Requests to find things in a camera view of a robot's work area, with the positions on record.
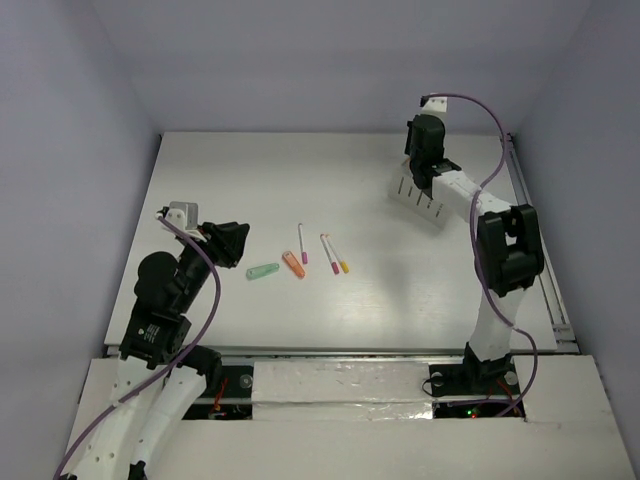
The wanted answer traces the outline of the pink capped white marker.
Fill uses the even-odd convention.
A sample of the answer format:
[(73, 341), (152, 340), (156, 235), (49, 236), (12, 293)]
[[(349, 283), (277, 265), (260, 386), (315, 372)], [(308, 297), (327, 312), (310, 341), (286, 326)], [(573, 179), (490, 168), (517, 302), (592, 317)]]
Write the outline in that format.
[(321, 241), (321, 244), (323, 246), (325, 255), (326, 255), (327, 259), (328, 259), (328, 262), (329, 262), (329, 264), (331, 266), (333, 274), (334, 275), (338, 275), (340, 273), (340, 267), (339, 267), (337, 261), (333, 257), (331, 249), (330, 249), (330, 247), (329, 247), (329, 245), (327, 243), (327, 239), (326, 239), (325, 234), (321, 234), (320, 235), (320, 241)]

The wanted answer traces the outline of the yellow capped white marker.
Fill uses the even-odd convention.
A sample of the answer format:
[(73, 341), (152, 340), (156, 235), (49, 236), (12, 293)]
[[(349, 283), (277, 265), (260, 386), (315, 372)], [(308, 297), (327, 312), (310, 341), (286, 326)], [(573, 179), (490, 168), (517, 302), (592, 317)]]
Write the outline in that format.
[(345, 274), (348, 274), (350, 272), (350, 268), (349, 268), (347, 262), (345, 261), (343, 255), (340, 253), (340, 251), (335, 246), (331, 236), (329, 234), (326, 234), (325, 238), (327, 240), (329, 248), (331, 249), (332, 253), (334, 254), (334, 256), (335, 256), (335, 258), (337, 260), (337, 263), (338, 263), (339, 267), (341, 268), (341, 270)]

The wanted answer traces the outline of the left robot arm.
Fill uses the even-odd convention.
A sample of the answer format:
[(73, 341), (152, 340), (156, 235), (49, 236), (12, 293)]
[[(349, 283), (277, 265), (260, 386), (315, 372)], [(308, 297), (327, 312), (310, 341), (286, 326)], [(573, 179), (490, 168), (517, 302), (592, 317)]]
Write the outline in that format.
[(185, 341), (186, 313), (207, 279), (238, 265), (250, 227), (205, 222), (187, 230), (158, 219), (183, 251), (154, 252), (140, 263), (109, 404), (68, 449), (83, 453), (74, 466), (61, 464), (57, 479), (150, 478), (195, 400), (221, 388), (221, 355)]

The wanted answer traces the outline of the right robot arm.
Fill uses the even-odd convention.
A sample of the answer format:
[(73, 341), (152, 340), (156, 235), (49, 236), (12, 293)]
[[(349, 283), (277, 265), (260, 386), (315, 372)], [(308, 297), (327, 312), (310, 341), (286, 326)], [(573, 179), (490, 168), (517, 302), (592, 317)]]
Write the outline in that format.
[(408, 123), (405, 153), (420, 193), (465, 220), (482, 297), (463, 359), (431, 367), (426, 392), (484, 395), (512, 367), (511, 336), (526, 291), (544, 269), (538, 215), (529, 204), (512, 205), (478, 185), (445, 156), (445, 125), (421, 113)]

